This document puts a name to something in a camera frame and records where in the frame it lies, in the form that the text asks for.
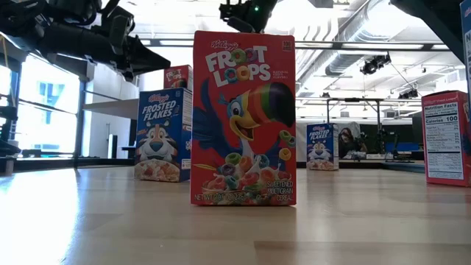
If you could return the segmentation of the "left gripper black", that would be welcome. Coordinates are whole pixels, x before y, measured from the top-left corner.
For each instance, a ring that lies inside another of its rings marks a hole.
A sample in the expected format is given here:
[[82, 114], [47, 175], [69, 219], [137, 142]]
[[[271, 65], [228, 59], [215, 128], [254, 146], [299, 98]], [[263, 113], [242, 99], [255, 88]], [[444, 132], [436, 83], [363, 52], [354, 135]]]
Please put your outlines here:
[[111, 67], [127, 82], [132, 82], [134, 75], [169, 68], [171, 62], [146, 48], [138, 36], [128, 37], [134, 28], [134, 15], [120, 7], [119, 1], [109, 0], [102, 7], [102, 0], [85, 0], [87, 22], [91, 25], [97, 15], [101, 16], [100, 25], [90, 28], [95, 40], [88, 46], [91, 50], [85, 59]]

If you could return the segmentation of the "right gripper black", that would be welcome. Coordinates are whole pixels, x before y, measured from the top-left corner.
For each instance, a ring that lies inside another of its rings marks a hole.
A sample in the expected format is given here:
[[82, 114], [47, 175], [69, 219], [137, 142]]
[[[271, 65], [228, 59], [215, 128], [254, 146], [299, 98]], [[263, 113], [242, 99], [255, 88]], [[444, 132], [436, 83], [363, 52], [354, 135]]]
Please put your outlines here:
[[230, 0], [219, 5], [220, 19], [243, 33], [264, 33], [278, 0]]

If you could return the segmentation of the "red Froot Loops cereal box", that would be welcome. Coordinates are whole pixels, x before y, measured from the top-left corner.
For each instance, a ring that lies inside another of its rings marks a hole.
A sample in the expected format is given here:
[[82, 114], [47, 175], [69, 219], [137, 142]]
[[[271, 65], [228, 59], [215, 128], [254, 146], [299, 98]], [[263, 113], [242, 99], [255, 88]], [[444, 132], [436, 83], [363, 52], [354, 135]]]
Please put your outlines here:
[[294, 44], [290, 35], [195, 33], [192, 204], [296, 204]]
[[193, 69], [190, 65], [172, 66], [163, 72], [163, 88], [186, 88], [193, 90]]
[[422, 97], [422, 134], [427, 182], [471, 187], [468, 95], [443, 91]]

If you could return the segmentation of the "blue Frosted Flakes cereal box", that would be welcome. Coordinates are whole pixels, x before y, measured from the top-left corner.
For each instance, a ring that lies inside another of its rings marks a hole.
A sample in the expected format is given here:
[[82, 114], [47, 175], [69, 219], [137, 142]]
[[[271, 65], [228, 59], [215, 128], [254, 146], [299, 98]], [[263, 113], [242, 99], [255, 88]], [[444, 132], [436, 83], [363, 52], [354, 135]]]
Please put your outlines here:
[[339, 129], [334, 123], [307, 126], [306, 168], [319, 171], [339, 169]]
[[190, 179], [192, 92], [142, 91], [138, 99], [135, 177], [180, 183]]
[[464, 65], [467, 75], [468, 95], [471, 96], [471, 0], [460, 3], [461, 32], [464, 48]]

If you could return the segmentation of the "black overhead beam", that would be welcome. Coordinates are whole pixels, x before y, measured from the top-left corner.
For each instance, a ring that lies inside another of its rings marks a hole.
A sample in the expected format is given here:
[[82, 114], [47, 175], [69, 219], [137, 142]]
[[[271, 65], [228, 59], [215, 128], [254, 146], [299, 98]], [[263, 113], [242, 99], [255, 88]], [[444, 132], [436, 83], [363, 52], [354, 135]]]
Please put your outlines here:
[[[185, 47], [194, 45], [190, 38], [177, 39], [151, 39], [141, 40], [148, 47]], [[296, 40], [294, 47], [301, 50], [353, 50], [353, 51], [378, 51], [378, 52], [450, 52], [448, 46], [443, 43], [406, 43], [406, 42], [340, 42], [340, 41], [315, 41]]]

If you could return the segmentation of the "large black spotlight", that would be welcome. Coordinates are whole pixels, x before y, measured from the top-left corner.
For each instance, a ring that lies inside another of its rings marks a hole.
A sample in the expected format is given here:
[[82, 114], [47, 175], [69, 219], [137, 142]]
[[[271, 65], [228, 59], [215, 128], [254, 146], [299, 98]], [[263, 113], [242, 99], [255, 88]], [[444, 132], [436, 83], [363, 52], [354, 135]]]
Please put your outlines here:
[[391, 61], [392, 60], [389, 53], [386, 55], [375, 55], [374, 57], [365, 61], [364, 65], [360, 67], [360, 72], [363, 75], [374, 74], [379, 69], [382, 69], [387, 64], [390, 64]]

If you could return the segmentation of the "white hanging sheet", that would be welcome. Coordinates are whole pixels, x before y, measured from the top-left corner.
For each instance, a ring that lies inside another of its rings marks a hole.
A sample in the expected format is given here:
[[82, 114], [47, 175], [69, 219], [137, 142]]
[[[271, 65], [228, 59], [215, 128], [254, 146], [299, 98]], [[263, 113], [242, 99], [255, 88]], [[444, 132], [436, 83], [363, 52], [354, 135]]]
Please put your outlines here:
[[296, 123], [296, 157], [297, 162], [306, 162], [307, 157], [307, 124]]

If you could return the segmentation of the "person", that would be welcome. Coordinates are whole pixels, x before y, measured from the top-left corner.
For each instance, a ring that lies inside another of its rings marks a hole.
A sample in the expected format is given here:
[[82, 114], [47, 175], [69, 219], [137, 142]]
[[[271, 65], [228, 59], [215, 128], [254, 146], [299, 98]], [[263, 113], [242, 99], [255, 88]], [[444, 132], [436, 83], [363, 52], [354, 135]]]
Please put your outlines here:
[[350, 128], [345, 127], [339, 132], [339, 157], [346, 158], [348, 155], [352, 157], [358, 153], [367, 153], [367, 147], [364, 137], [354, 137]]

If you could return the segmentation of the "blue table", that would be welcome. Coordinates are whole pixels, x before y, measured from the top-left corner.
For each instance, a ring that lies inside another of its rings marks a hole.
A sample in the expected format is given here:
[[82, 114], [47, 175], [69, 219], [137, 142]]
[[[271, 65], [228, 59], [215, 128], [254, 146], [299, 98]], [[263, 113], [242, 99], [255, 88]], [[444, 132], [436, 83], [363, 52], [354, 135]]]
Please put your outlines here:
[[394, 145], [394, 143], [386, 143], [386, 152], [393, 152], [395, 149], [398, 152], [418, 151], [419, 144], [411, 142], [399, 142], [397, 145]]

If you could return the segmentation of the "black monitor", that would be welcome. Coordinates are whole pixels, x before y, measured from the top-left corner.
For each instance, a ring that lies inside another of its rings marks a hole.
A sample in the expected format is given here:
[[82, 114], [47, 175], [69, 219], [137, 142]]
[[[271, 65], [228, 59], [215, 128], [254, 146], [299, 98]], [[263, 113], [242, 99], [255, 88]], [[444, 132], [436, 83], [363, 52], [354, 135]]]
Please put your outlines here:
[[413, 116], [412, 117], [412, 130], [414, 141], [419, 145], [423, 145], [423, 130], [422, 130], [422, 117]]

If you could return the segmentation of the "wooden shelf with black frame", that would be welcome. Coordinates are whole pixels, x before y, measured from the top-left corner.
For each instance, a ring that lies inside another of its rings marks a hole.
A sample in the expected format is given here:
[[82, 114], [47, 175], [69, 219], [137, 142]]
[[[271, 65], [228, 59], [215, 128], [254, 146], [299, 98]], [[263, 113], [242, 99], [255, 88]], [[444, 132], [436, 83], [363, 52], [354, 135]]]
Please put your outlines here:
[[137, 99], [120, 99], [101, 93], [121, 93], [121, 89], [135, 91], [131, 83], [119, 81], [81, 81], [74, 158], [108, 158], [109, 135], [116, 135], [116, 157], [130, 157], [126, 146], [135, 142]]

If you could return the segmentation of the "black metal gantry frame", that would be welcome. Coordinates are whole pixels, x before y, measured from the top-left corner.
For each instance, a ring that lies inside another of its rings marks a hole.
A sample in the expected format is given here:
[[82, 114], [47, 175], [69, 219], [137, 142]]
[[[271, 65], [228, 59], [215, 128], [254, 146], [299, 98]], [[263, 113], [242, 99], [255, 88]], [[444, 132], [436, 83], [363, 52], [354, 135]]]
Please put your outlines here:
[[[380, 132], [382, 131], [382, 124], [380, 120], [380, 103], [382, 102], [382, 99], [370, 99], [370, 98], [327, 98], [326, 104], [327, 104], [327, 122], [330, 123], [330, 110], [333, 107], [330, 107], [330, 102], [350, 102], [350, 103], [355, 103], [355, 102], [363, 102], [369, 105], [376, 113], [377, 113], [377, 134], [379, 135]], [[338, 141], [337, 147], [339, 147], [339, 136], [336, 137], [336, 140]], [[350, 160], [355, 160], [355, 161], [362, 161], [362, 160], [368, 160], [367, 154], [364, 153], [358, 153], [357, 155], [353, 155]]]

